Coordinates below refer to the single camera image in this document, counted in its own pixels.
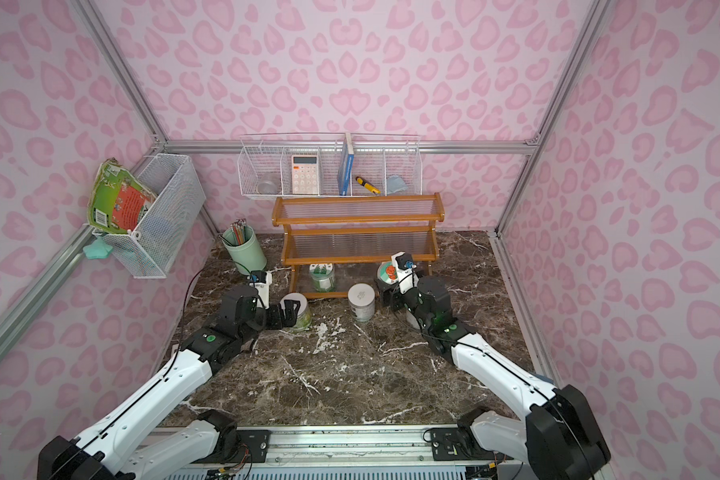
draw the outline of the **mint green pencil cup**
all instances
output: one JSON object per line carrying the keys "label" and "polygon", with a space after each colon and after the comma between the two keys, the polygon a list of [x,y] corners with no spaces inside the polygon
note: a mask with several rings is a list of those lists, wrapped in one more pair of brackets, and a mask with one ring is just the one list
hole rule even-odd
{"label": "mint green pencil cup", "polygon": [[256,238],[256,232],[250,226],[246,225],[246,242],[243,245],[235,245],[232,229],[224,232],[222,241],[232,260],[237,263],[237,269],[241,274],[248,275],[254,270],[264,270],[266,267],[266,257]]}

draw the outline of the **wire basket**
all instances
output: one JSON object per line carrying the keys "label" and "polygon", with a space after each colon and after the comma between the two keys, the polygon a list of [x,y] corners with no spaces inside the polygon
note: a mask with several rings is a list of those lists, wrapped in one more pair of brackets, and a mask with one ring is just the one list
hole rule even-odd
{"label": "wire basket", "polygon": [[[294,134],[242,136],[242,152],[237,160],[240,193],[252,198],[340,197],[337,177],[346,155],[345,135],[309,135],[310,140],[295,138],[298,136]],[[381,195],[421,195],[422,156],[418,147],[419,137],[397,136],[393,138],[397,141],[391,147],[380,146],[383,143],[381,139],[381,135],[353,136],[355,159],[347,196],[373,195],[355,181],[356,177],[363,177],[377,187]],[[293,193],[293,155],[315,155],[318,158],[317,195]],[[389,193],[388,179],[395,175],[402,179],[407,188]]]}
{"label": "wire basket", "polygon": [[192,160],[158,154],[136,178],[158,194],[130,234],[101,238],[135,278],[166,278],[206,196]]}

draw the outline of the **light blue cloth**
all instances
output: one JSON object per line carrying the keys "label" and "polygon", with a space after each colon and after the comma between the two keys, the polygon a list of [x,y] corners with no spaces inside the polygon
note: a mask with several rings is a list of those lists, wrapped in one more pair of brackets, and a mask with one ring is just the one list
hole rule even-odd
{"label": "light blue cloth", "polygon": [[112,245],[107,245],[101,238],[96,238],[90,245],[83,247],[83,253],[88,260],[107,258],[112,253]]}
{"label": "light blue cloth", "polygon": [[387,177],[387,195],[396,194],[397,192],[402,192],[407,189],[408,186],[405,184],[405,180],[400,175]]}

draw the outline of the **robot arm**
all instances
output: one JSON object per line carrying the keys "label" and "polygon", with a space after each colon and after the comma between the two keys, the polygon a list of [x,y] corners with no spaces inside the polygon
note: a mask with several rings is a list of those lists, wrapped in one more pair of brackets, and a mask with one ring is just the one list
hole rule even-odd
{"label": "robot arm", "polygon": [[526,372],[455,318],[448,290],[437,277],[418,278],[411,255],[393,255],[392,266],[393,282],[376,280],[382,304],[405,309],[435,353],[480,380],[520,419],[473,410],[459,422],[462,449],[473,458],[499,450],[528,462],[542,480],[584,480],[608,463],[610,451],[581,392]]}
{"label": "robot arm", "polygon": [[236,424],[215,410],[188,427],[134,452],[158,423],[207,382],[262,330],[296,324],[299,304],[270,308],[272,274],[251,272],[251,285],[234,286],[219,312],[185,340],[171,359],[106,417],[69,441],[60,436],[40,452],[38,480],[159,480],[200,458],[225,462],[240,447]]}

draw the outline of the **dark marble surface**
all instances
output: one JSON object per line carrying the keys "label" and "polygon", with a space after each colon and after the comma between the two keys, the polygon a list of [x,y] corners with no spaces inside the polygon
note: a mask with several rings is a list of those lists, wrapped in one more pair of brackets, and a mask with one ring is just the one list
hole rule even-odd
{"label": "dark marble surface", "polygon": [[[289,275],[279,263],[282,235],[259,239],[268,268],[275,270],[270,301],[279,300],[288,291]],[[456,316],[532,371],[486,233],[438,233],[438,244],[441,258],[433,273],[450,289]],[[220,244],[211,257],[229,258]],[[231,263],[210,262],[187,305],[185,334],[216,312],[232,284],[244,281]],[[372,284],[373,278],[364,281]],[[355,323],[346,299],[314,300],[310,307],[308,331],[264,332],[251,353],[197,389],[162,425],[186,426],[208,408],[227,412],[240,425],[451,423],[477,404],[512,416],[477,379],[432,354],[401,312],[398,319],[377,302],[370,322]]]}

